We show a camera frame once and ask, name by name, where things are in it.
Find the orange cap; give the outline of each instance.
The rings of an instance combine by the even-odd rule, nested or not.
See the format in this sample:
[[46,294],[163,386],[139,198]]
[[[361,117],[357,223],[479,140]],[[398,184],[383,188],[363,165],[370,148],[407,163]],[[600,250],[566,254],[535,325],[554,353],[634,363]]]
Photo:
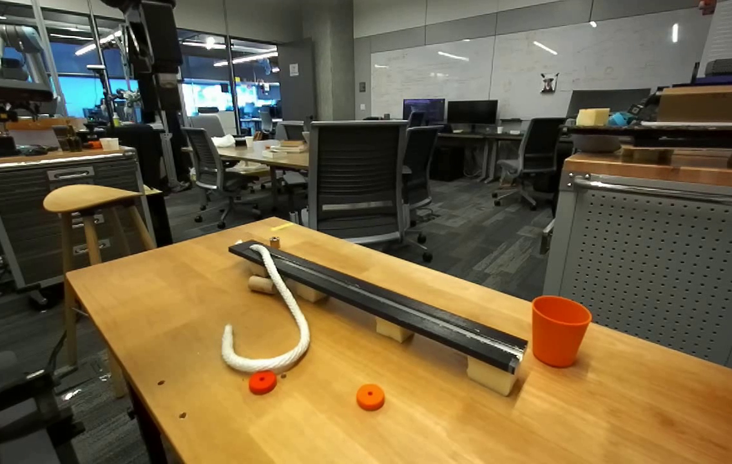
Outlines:
[[377,385],[363,385],[361,390],[358,390],[358,405],[363,407],[363,411],[379,411],[379,407],[384,407],[384,390],[383,386],[377,386]]
[[274,372],[256,372],[247,376],[247,390],[254,394],[268,394],[279,385],[279,376]]

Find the computer monitor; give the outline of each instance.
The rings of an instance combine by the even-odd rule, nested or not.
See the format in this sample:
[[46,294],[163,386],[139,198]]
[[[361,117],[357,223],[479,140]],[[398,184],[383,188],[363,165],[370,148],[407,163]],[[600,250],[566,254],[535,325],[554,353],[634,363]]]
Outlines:
[[450,124],[499,124],[499,100],[450,100]]
[[403,118],[424,118],[425,127],[444,124],[446,99],[403,99]]
[[649,99],[653,87],[617,87],[617,91],[573,91],[567,118],[578,118],[581,108],[631,111]]

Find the pipe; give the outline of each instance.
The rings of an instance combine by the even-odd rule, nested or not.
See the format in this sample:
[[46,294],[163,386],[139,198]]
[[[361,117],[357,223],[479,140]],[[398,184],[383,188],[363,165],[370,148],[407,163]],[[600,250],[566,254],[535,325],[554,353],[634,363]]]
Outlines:
[[300,340],[292,350],[281,353],[281,357],[274,357],[274,359],[245,359],[239,353],[236,353],[236,331],[232,325],[227,325],[221,331],[221,359],[236,368],[236,372],[245,372],[245,375],[254,375],[254,372],[281,372],[281,368],[290,368],[294,366],[308,350],[309,350],[309,323],[308,317],[301,316],[300,305],[294,301],[294,294],[290,292],[290,287],[285,285],[279,269],[274,265],[268,250],[264,245],[254,245],[256,254],[260,254],[264,259],[264,265],[274,281],[274,287],[281,292],[281,300],[286,301],[294,323],[297,323],[297,331],[300,331]]
[[0,69],[4,69],[5,44],[27,55],[29,76],[35,82],[50,86],[51,72],[46,67],[40,33],[32,26],[4,26],[0,23]]

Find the black rail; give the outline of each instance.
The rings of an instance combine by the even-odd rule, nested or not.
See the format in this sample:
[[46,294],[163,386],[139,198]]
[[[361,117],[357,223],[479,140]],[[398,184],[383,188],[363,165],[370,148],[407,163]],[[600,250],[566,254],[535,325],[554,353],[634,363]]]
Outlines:
[[[264,264],[260,254],[254,250],[260,242],[239,242],[232,245],[229,254],[243,255],[245,260]],[[450,316],[439,307],[407,300],[403,294],[388,292],[383,287],[358,281],[354,276],[330,272],[313,260],[301,260],[285,250],[268,249],[281,276],[290,276],[300,285],[319,290],[335,300],[344,300],[354,307],[361,307],[383,319],[403,325],[412,332],[429,336],[444,347],[451,347],[471,359],[506,368],[511,375],[518,372],[526,350],[526,340],[493,331],[488,325]]]

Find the white tube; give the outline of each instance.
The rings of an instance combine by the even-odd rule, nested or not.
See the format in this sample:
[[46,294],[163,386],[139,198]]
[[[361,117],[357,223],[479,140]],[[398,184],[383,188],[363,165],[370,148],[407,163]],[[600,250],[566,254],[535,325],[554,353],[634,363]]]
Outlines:
[[308,317],[301,316],[297,300],[292,296],[290,287],[285,285],[279,269],[274,265],[272,255],[267,249],[260,245],[254,245],[256,254],[260,254],[264,259],[264,265],[274,281],[274,287],[281,292],[281,300],[286,301],[294,323],[297,323],[297,331],[300,331],[300,340],[292,350],[281,353],[281,357],[274,357],[274,359],[245,359],[239,353],[236,353],[236,336],[232,336],[232,325],[227,325],[221,331],[221,361],[227,361],[236,372],[281,372],[281,368],[290,368],[294,366],[308,350],[309,350],[309,323]]

